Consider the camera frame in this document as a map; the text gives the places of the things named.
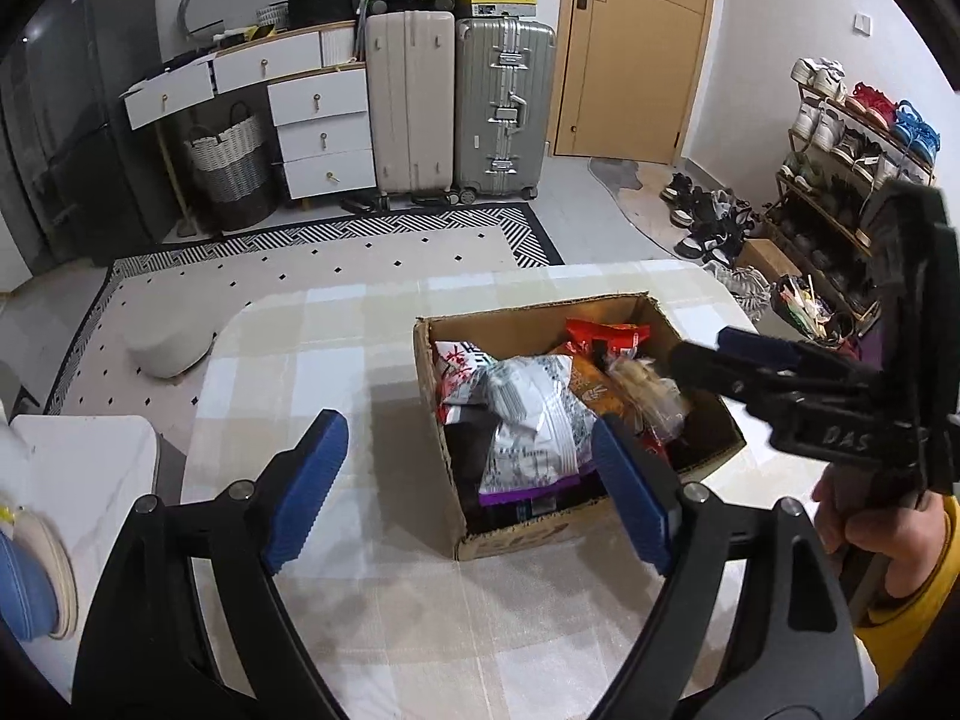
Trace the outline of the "right hand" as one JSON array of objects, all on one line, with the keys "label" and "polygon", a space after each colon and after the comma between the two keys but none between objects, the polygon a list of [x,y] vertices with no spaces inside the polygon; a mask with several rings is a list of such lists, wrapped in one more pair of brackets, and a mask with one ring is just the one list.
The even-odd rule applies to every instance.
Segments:
[{"label": "right hand", "polygon": [[839,468],[828,465],[812,493],[817,503],[815,529],[827,554],[856,546],[889,560],[885,592],[903,600],[923,587],[934,574],[947,543],[946,498],[924,493],[914,504],[886,511],[838,509]]}]

